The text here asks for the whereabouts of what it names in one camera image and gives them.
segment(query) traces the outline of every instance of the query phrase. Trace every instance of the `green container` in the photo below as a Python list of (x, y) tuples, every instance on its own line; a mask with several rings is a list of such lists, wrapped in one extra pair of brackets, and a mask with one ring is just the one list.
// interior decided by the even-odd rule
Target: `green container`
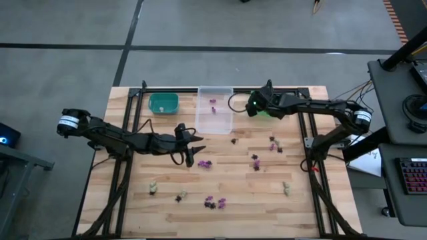
[(175, 114), (179, 107), (176, 93), (153, 93), (148, 102), (149, 109), (154, 114)]

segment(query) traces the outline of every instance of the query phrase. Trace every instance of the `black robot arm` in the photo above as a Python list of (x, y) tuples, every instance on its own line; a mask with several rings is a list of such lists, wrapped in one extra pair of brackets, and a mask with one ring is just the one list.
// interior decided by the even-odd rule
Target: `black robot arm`
[(315, 113), (337, 118), (341, 125), (326, 135), (314, 137), (310, 147), (310, 159), (314, 161), (326, 159), (330, 146), (349, 135), (367, 133), (372, 118), (367, 108), (354, 101), (301, 99), (287, 93), (274, 93), (270, 80), (259, 91), (254, 91), (250, 95), (246, 111), (250, 117), (259, 111), (265, 111), (278, 119), (294, 113)]
[[(133, 150), (139, 154), (171, 155), (173, 162), (187, 167), (194, 164), (193, 156), (205, 146), (188, 148), (188, 143), (201, 141), (203, 137), (190, 134), (185, 124), (180, 123), (175, 128), (175, 136), (158, 133), (131, 133), (120, 129), (98, 117), (92, 117), (89, 112), (80, 109), (64, 109), (57, 126), (57, 133), (65, 138), (68, 136), (85, 137), (90, 140), (88, 145), (96, 149), (97, 145), (103, 146), (115, 158), (125, 158), (128, 151)], [(173, 154), (179, 153), (181, 163), (178, 163)]]

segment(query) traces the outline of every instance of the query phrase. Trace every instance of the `transparent bin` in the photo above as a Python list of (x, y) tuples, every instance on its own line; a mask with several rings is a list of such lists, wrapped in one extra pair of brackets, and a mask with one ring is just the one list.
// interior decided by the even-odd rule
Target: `transparent bin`
[(233, 95), (233, 87), (200, 86), (197, 90), (195, 128), (199, 133), (230, 134), (233, 130), (233, 111), (228, 107), (228, 99)]

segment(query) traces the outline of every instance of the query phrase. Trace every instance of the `concrete floor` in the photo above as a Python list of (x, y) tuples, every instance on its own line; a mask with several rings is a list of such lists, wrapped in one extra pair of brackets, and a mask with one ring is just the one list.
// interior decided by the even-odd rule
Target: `concrete floor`
[[(123, 45), (137, 0), (3, 0), (0, 43)], [(134, 45), (397, 49), (382, 0), (145, 0)], [(56, 162), (36, 169), (10, 238), (68, 237), (93, 151), (83, 138), (55, 132), (65, 107), (103, 116), (121, 51), (0, 49), (0, 122), (20, 130), (19, 149)], [(121, 86), (326, 85), (330, 97), (368, 80), (366, 63), (385, 55), (131, 51)], [(372, 130), (384, 125), (375, 94)], [(354, 190), (362, 228), (373, 237), (424, 239), (427, 229), (379, 215), (379, 190)]]

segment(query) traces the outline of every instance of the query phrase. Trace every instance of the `wooden table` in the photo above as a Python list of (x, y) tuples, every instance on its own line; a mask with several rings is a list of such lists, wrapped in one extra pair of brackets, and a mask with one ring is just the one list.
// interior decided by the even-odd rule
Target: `wooden table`
[[(313, 99), (328, 98), (325, 87), (309, 89)], [(128, 87), (111, 90), (106, 122), (122, 125), (128, 90)], [(144, 94), (139, 124), (151, 118), (155, 132), (169, 134), (173, 134), (178, 123), (194, 127), (197, 93), (180, 93), (179, 112), (171, 116), (153, 115), (147, 106), (149, 96)], [(241, 109), (247, 98), (236, 95), (234, 107)], [(331, 116), (315, 118), (319, 134), (335, 127)], [(308, 175), (300, 169), (304, 148), (296, 114), (280, 121), (236, 113), (231, 134), (197, 135), (204, 140), (193, 145), (207, 147), (195, 156), (195, 161), (210, 160), (213, 163), (210, 170), (196, 164), (192, 168), (185, 164), (177, 166), (168, 155), (134, 155), (122, 237), (318, 237)], [(284, 146), (283, 154), (269, 150), (271, 135)], [(235, 145), (230, 142), (233, 138), (238, 139)], [(252, 154), (261, 159), (260, 171), (252, 168)], [(106, 157), (106, 152), (99, 151), (94, 164)], [(328, 158), (325, 164), (334, 204), (350, 225), (361, 232), (344, 162)], [(113, 166), (111, 160), (92, 171), (77, 233), (88, 229), (105, 207)], [(149, 183), (153, 180), (158, 186), (155, 196), (149, 195)], [(282, 181), (291, 185), (289, 197), (284, 195)], [(183, 189), (188, 195), (177, 203), (174, 199)], [(215, 201), (225, 197), (226, 208), (205, 208), (203, 202), (208, 195)], [(324, 222), (330, 232), (325, 209), (322, 203)], [(111, 231), (115, 228), (116, 215), (117, 211), (113, 213)]]

